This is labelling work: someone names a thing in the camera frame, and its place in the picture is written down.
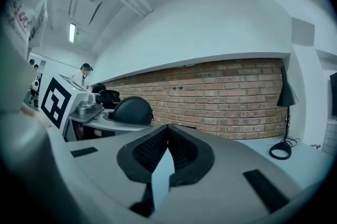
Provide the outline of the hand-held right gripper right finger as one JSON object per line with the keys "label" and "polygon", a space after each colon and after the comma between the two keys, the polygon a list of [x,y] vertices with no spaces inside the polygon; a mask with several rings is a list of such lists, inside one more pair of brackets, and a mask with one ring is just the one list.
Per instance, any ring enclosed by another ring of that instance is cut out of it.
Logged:
{"label": "hand-held right gripper right finger", "polygon": [[174,125],[167,127],[167,142],[175,170],[170,175],[171,187],[199,182],[215,162],[211,146]]}

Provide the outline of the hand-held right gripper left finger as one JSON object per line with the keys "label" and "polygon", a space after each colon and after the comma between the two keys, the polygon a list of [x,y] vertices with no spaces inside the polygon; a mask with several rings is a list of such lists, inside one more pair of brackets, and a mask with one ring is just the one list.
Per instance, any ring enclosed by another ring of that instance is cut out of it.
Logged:
{"label": "hand-held right gripper left finger", "polygon": [[127,178],[145,185],[141,201],[132,204],[130,210],[147,218],[155,210],[152,174],[167,150],[166,132],[167,125],[153,129],[117,153],[117,163]]}

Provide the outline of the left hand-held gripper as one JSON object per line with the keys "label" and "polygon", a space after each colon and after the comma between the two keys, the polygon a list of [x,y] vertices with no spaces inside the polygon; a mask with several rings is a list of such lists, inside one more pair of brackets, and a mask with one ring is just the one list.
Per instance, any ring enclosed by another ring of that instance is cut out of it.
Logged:
{"label": "left hand-held gripper", "polygon": [[154,120],[143,98],[119,99],[114,90],[93,93],[72,79],[48,76],[40,87],[39,109],[64,139],[98,139],[145,129]]}

